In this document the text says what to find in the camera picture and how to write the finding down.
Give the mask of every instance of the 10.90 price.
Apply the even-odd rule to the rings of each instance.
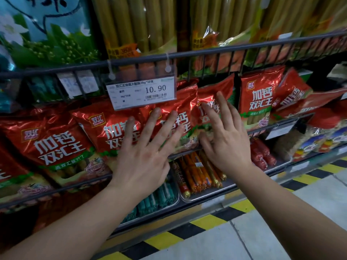
[[[160,92],[160,91],[165,91],[165,90],[166,90],[166,86],[165,86],[165,85],[158,86],[157,89],[158,89],[159,92]],[[146,91],[147,91],[147,94],[148,94],[148,93],[156,92],[156,90],[154,90],[153,87],[147,87],[147,88],[146,88]]]

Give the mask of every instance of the white flower illustration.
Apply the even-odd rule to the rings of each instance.
[[[3,32],[7,42],[16,42],[23,46],[23,37],[20,34],[28,31],[23,26],[17,25],[10,14],[0,16],[0,32]]]
[[[90,29],[84,28],[84,23],[81,25],[81,33],[84,34],[85,36],[90,36]]]
[[[60,27],[60,29],[61,29],[61,31],[63,32],[64,35],[66,35],[66,36],[70,35],[70,32],[66,28]]]

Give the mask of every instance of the right hand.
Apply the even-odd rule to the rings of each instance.
[[[207,104],[202,104],[213,128],[213,140],[209,141],[205,132],[200,133],[199,140],[209,160],[232,180],[254,168],[250,160],[249,137],[240,114],[217,93],[220,108],[219,115]]]

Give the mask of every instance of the left hand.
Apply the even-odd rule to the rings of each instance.
[[[180,125],[161,148],[177,118],[177,112],[173,111],[149,143],[159,114],[159,108],[152,111],[136,145],[132,145],[135,120],[130,117],[119,155],[108,161],[108,166],[113,171],[113,178],[107,188],[121,188],[125,196],[132,196],[135,199],[136,204],[164,183],[170,170],[168,156],[173,153],[184,133],[184,126]]]

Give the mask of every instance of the hand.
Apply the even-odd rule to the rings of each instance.
[[[108,161],[108,166],[113,171],[113,178],[107,188],[121,188],[124,196],[131,196],[135,205],[164,183],[170,170],[168,156],[173,153],[184,133],[184,126],[180,125],[161,148],[177,118],[177,112],[173,111],[149,143],[159,114],[159,108],[152,111],[136,145],[132,145],[135,121],[130,117],[119,155]]]
[[[221,119],[210,106],[202,104],[213,128],[213,141],[208,140],[205,132],[200,133],[199,140],[210,161],[236,181],[240,174],[254,167],[250,160],[249,138],[240,114],[226,102],[221,92],[217,93],[217,101]]]

